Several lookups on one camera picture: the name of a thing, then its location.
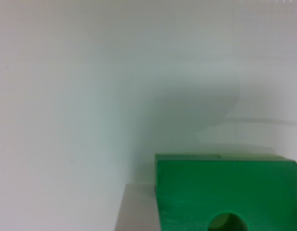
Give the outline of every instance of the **white wall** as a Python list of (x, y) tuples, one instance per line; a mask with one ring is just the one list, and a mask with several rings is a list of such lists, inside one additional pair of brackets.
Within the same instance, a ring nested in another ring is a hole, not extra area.
[(297, 0), (0, 1), (0, 231), (113, 230), (213, 151), (297, 161)]

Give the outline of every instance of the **block top face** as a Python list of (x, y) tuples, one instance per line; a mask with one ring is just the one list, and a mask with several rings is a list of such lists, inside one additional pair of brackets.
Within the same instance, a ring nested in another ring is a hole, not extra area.
[(291, 161), (275, 154), (156, 154), (155, 161)]

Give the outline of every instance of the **white surface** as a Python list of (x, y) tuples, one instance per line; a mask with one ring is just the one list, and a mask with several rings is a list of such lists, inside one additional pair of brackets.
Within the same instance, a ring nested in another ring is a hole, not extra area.
[(154, 185), (126, 185), (114, 231), (161, 231)]
[(297, 160), (297, 0), (0, 1), (0, 231), (112, 231), (190, 151)]

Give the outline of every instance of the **green wooden block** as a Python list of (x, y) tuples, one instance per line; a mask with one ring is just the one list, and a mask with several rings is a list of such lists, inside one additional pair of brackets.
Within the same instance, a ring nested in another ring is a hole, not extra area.
[(162, 231), (297, 231), (297, 164), (276, 155), (157, 154)]

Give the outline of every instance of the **green toy block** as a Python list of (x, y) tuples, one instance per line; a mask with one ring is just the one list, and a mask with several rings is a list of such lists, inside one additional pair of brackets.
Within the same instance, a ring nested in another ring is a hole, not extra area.
[(297, 164), (281, 156), (157, 154), (162, 231), (297, 231)]

